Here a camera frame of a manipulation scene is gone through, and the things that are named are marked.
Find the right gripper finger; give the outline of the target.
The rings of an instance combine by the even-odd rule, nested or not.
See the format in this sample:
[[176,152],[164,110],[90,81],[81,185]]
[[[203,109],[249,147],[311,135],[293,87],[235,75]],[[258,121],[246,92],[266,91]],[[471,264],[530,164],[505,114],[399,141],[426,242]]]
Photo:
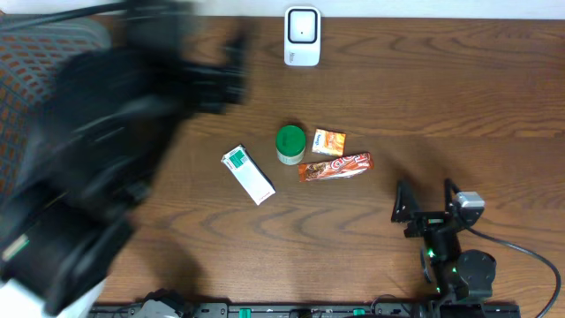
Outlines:
[[405,180],[400,180],[396,185],[395,204],[393,207],[391,222],[406,223],[415,218],[419,212],[419,205],[411,189]]
[[451,211],[453,206],[453,195],[460,192],[459,187],[454,183],[451,178],[444,180],[444,201],[445,210]]

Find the white medicine box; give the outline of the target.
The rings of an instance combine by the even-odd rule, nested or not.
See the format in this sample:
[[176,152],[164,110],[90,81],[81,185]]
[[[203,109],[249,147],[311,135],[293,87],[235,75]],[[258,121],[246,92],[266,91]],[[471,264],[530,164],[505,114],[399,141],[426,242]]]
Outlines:
[[257,206],[275,194],[272,182],[250,157],[243,145],[237,145],[224,154],[222,163],[230,170]]

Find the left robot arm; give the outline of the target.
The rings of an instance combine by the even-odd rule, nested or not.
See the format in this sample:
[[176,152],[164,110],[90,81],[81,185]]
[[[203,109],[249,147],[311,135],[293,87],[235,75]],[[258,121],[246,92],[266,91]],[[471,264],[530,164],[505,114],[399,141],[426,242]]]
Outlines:
[[241,26],[222,64],[183,56],[192,7],[119,1],[12,22],[9,30],[120,11],[124,43],[79,54],[56,75],[26,177],[1,209],[1,314],[84,317],[132,236],[177,128],[245,93]]

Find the orange tissue packet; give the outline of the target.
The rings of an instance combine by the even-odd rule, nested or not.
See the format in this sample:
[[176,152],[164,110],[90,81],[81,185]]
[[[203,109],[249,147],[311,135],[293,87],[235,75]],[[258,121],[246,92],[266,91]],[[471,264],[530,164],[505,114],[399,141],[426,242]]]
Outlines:
[[317,129],[314,134],[312,151],[317,154],[341,157],[346,134]]

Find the green lid jar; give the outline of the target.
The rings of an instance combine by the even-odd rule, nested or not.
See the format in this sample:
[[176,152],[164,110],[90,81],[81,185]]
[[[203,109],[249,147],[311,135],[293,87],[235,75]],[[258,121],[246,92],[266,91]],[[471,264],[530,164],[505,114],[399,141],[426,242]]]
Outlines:
[[305,132],[298,126],[286,125],[276,135],[277,158],[286,165],[298,164],[304,158],[305,144]]

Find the red chocolate bar wrapper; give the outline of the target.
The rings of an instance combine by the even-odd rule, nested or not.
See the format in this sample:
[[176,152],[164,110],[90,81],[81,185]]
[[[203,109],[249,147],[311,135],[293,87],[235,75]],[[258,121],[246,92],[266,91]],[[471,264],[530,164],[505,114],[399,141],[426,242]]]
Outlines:
[[365,152],[357,155],[348,155],[332,161],[320,163],[302,163],[298,166],[298,175],[301,182],[322,179],[350,178],[373,169],[373,158]]

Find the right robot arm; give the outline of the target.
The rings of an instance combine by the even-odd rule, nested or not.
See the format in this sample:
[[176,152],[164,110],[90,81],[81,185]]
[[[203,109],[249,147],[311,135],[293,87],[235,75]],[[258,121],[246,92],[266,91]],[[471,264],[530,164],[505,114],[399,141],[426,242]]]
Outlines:
[[393,223],[404,223],[406,238],[422,238],[421,261],[429,282],[450,302],[480,302],[493,295],[496,261],[479,250],[464,251],[458,233],[470,229],[482,216],[486,203],[476,192],[460,190],[450,179],[444,182],[442,211],[424,211],[410,185],[396,186]]

